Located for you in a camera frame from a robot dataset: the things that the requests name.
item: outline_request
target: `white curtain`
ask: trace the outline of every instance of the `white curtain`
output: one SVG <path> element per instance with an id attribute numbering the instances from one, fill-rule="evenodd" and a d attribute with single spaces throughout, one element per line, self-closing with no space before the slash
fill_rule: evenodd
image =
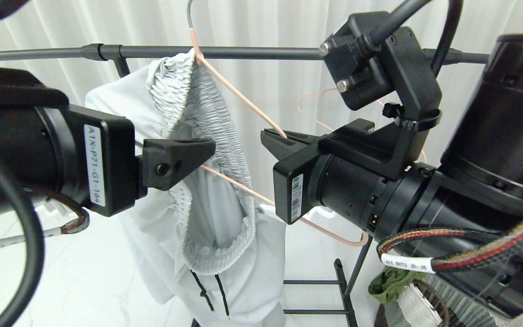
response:
<path id="1" fill-rule="evenodd" d="M 391 11 L 398 4 L 398 0 L 195 0 L 192 12 L 199 42 L 203 46 L 317 47 L 351 13 Z M 0 21 L 0 50 L 79 47 L 90 43 L 191 45 L 185 6 L 185 0 L 32 0 L 13 16 Z M 436 47 L 447 7 L 448 0 L 435 0 L 407 21 L 406 25 L 413 29 L 423 48 Z M 465 52 L 489 53 L 498 35 L 506 33 L 523 33 L 523 0 L 467 0 L 452 47 Z M 132 71 L 149 62 L 150 59 L 128 60 Z M 303 95 L 334 87 L 322 62 L 211 62 L 285 130 L 317 135 L 329 132 L 296 109 Z M 118 79 L 111 62 L 85 59 L 8 61 L 0 62 L 0 66 L 29 70 L 44 84 L 64 91 L 73 104 L 79 105 L 83 104 L 86 93 L 91 89 Z M 457 64 L 442 68 L 438 80 L 443 91 L 440 109 L 444 115 L 440 125 L 430 132 L 424 147 L 430 164 L 439 164 L 440 156 L 467 106 L 482 68 L 478 64 Z M 268 126 L 222 85 L 220 89 L 243 143 L 253 186 L 272 198 L 271 171 L 276 160 L 259 141 L 260 130 Z M 381 101 L 399 100 L 395 94 L 391 94 Z M 377 128 L 387 122 L 380 114 L 380 104 L 374 103 L 353 112 L 346 108 L 336 91 L 327 93 L 321 99 L 306 99 L 302 109 L 331 128 L 338 128 L 356 118 L 372 120 Z M 0 237 L 20 233 L 13 216 L 2 219 Z M 58 225 L 57 221 L 43 219 L 42 222 L 50 227 Z M 332 245 L 334 242 L 329 238 L 314 241 L 316 233 L 313 231 L 309 231 L 313 234 L 292 234 L 301 232 L 302 228 L 296 224 L 288 229 L 291 232 L 288 234 L 287 266 L 297 263 L 301 257 L 310 256 L 308 250 L 315 243 L 318 245 L 313 253 L 321 251 L 328 259 L 325 259 L 324 271 L 316 265 L 311 268 L 313 271 L 292 270 L 288 277 L 328 278 L 323 274 L 331 273 L 331 257 L 347 258 L 343 262 L 349 277 L 349 269 L 358 249 L 348 250 L 339 244 Z M 168 313 L 162 312 L 160 308 L 154 307 L 147 294 L 143 294 L 142 298 L 129 296 L 137 294 L 142 286 L 133 273 L 132 261 L 125 254 L 126 251 L 120 226 L 111 219 L 95 218 L 89 230 L 81 236 L 47 241 L 44 279 L 19 325 L 31 326 L 35 320 L 38 326 L 49 326 L 54 321 L 64 321 L 66 326 L 128 326 L 141 321 L 144 322 L 142 325 L 156 326 L 153 322 L 167 320 L 170 308 Z M 21 258 L 24 252 L 21 246 L 0 250 L 0 310 L 16 287 L 14 281 L 19 279 L 18 267 L 23 266 Z M 314 256 L 313 260 L 320 261 L 318 257 L 321 258 L 321 255 Z M 17 278 L 8 277 L 11 267 L 15 267 L 13 271 Z M 94 267 L 94 271 L 90 272 L 89 267 Z M 365 297 L 365 290 L 379 271 L 378 259 L 370 254 L 365 271 L 361 273 L 353 292 L 355 309 L 363 311 L 357 314 L 360 325 L 372 325 L 374 320 L 377 303 Z M 9 289 L 7 295 L 2 296 L 3 288 Z M 314 290 L 311 291 L 307 298 L 313 298 Z M 332 298 L 340 300 L 337 294 Z M 85 299 L 85 306 L 77 305 L 81 299 Z M 153 308 L 151 312 L 158 312 L 160 318 L 148 314 L 148 307 Z M 104 323 L 92 323 L 90 319 L 93 317 L 104 319 Z"/>

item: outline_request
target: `black drawstring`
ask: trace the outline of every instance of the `black drawstring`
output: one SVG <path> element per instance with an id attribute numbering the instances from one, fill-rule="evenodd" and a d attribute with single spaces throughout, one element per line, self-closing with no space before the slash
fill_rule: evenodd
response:
<path id="1" fill-rule="evenodd" d="M 229 308 L 227 307 L 227 300 L 225 298 L 225 291 L 223 290 L 222 280 L 219 279 L 219 275 L 215 275 L 215 279 L 217 280 L 217 284 L 219 285 L 219 290 L 222 292 L 222 298 L 223 298 L 223 306 L 226 307 L 226 315 L 229 316 Z"/>
<path id="2" fill-rule="evenodd" d="M 191 269 L 190 269 L 190 271 L 191 271 L 191 275 L 193 275 L 193 278 L 195 278 L 197 285 L 199 285 L 199 288 L 201 288 L 201 296 L 204 297 L 205 300 L 207 300 L 207 304 L 209 304 L 209 308 L 211 309 L 211 311 L 213 311 L 213 305 L 211 304 L 211 300 L 209 300 L 209 296 L 207 296 L 207 291 L 205 290 L 205 287 L 203 287 L 203 284 L 201 284 L 201 282 L 199 281 L 197 274 L 194 271 L 192 271 Z"/>

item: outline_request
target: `white floor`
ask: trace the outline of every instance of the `white floor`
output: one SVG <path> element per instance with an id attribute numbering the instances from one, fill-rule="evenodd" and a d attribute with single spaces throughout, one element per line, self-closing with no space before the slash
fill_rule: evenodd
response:
<path id="1" fill-rule="evenodd" d="M 42 214 L 44 228 L 67 219 Z M 360 232 L 347 221 L 314 221 L 350 240 Z M 20 234 L 15 214 L 0 216 L 0 238 Z M 286 233 L 286 279 L 335 279 L 334 260 L 340 258 L 346 278 L 360 248 L 349 247 L 296 223 Z M 11 298 L 23 272 L 25 248 L 0 249 L 0 312 Z M 371 251 L 351 299 L 358 325 L 372 326 L 378 302 L 367 285 L 382 269 Z M 282 306 L 292 309 L 342 309 L 335 285 L 284 286 Z M 287 327 L 344 327 L 344 316 L 287 316 Z M 128 252 L 120 222 L 93 216 L 90 227 L 73 236 L 46 240 L 45 271 L 18 327 L 190 327 L 192 317 L 180 300 L 160 306 L 152 300 Z"/>

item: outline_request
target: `cable label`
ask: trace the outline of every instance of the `cable label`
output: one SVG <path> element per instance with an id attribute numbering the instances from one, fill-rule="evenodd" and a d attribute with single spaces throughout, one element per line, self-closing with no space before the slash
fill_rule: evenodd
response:
<path id="1" fill-rule="evenodd" d="M 102 134 L 100 133 L 100 128 L 84 125 L 84 141 L 86 143 L 90 201 L 106 207 L 104 164 L 102 162 Z"/>
<path id="2" fill-rule="evenodd" d="M 296 176 L 292 180 L 292 215 L 290 217 L 291 221 L 299 218 L 301 216 L 301 197 L 302 189 L 304 188 L 304 174 Z"/>
<path id="3" fill-rule="evenodd" d="M 400 255 L 383 253 L 380 260 L 384 265 L 399 269 L 420 271 L 421 273 L 435 273 L 431 267 L 432 258 L 410 258 Z"/>

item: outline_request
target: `green garment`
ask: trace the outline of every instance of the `green garment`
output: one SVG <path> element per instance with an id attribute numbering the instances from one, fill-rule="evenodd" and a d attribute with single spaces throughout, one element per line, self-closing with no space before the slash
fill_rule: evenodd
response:
<path id="1" fill-rule="evenodd" d="M 396 301 L 403 290 L 413 283 L 413 280 L 423 279 L 423 277 L 425 277 L 424 272 L 386 266 L 382 269 L 382 273 L 370 283 L 369 294 L 386 305 Z"/>

